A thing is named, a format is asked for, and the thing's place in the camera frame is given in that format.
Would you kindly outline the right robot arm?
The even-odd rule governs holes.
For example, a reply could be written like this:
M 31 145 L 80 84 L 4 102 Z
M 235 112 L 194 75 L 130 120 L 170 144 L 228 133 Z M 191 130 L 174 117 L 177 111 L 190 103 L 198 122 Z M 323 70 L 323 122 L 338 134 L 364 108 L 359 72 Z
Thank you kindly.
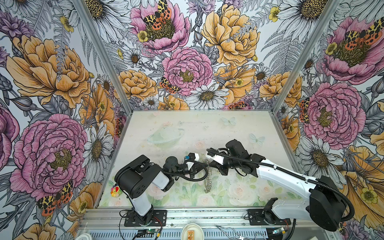
M 334 182 L 326 176 L 310 177 L 283 168 L 258 154 L 249 154 L 238 140 L 229 141 L 225 148 L 207 149 L 210 167 L 226 176 L 230 169 L 271 181 L 295 193 L 299 200 L 285 201 L 271 198 L 261 216 L 273 225 L 278 220 L 312 221 L 324 230 L 335 232 L 342 222 L 355 215 L 352 202 L 342 194 Z

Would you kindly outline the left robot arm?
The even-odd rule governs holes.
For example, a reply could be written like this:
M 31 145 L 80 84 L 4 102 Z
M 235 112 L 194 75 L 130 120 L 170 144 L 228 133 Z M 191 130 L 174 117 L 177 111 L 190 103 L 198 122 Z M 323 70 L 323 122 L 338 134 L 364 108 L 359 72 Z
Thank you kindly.
M 190 153 L 180 164 L 176 157 L 170 156 L 161 167 L 141 155 L 116 173 L 115 182 L 130 200 L 135 214 L 142 218 L 147 217 L 153 211 L 153 205 L 146 195 L 150 185 L 167 192 L 178 179 L 189 182 L 205 180 L 209 173 L 208 164 L 199 159 L 198 154 Z

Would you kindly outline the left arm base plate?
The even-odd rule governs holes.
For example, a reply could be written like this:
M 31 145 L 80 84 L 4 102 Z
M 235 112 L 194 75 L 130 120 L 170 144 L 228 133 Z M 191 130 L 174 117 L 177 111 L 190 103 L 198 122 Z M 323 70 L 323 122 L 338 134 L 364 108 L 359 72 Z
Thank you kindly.
M 145 216 L 140 216 L 133 210 L 125 217 L 125 227 L 164 227 L 167 222 L 167 210 L 152 210 Z

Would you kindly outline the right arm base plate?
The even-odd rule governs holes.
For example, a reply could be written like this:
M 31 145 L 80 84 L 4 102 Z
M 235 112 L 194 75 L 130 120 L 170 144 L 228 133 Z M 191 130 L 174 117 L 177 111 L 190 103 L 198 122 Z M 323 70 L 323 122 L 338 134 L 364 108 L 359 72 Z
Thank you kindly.
M 289 226 L 291 224 L 290 219 L 278 219 L 272 212 L 266 212 L 263 209 L 248 209 L 243 218 L 249 221 L 251 226 Z

